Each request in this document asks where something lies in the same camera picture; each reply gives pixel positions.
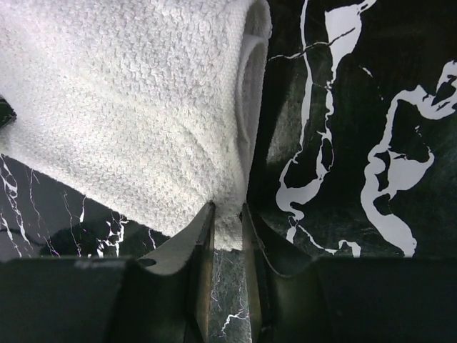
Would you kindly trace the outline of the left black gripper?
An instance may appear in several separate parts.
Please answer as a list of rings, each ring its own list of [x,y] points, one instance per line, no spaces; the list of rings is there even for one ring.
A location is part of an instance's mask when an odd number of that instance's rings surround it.
[[[5,100],[4,97],[0,98],[0,128],[14,122],[17,118],[16,112],[10,106],[10,104]]]

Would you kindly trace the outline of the cream white towel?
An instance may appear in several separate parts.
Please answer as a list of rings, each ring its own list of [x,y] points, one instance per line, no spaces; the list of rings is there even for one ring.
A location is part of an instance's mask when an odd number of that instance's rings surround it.
[[[169,236],[214,202],[240,249],[271,29],[266,1],[3,1],[1,153]]]

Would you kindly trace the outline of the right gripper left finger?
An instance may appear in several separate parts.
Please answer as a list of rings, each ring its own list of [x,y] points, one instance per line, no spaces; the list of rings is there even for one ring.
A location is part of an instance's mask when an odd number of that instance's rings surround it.
[[[139,259],[1,264],[3,342],[206,342],[215,206]]]

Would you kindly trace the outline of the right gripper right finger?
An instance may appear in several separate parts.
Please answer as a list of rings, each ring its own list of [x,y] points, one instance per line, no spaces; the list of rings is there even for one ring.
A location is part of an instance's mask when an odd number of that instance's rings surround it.
[[[456,260],[313,258],[242,209],[254,342],[454,342]]]

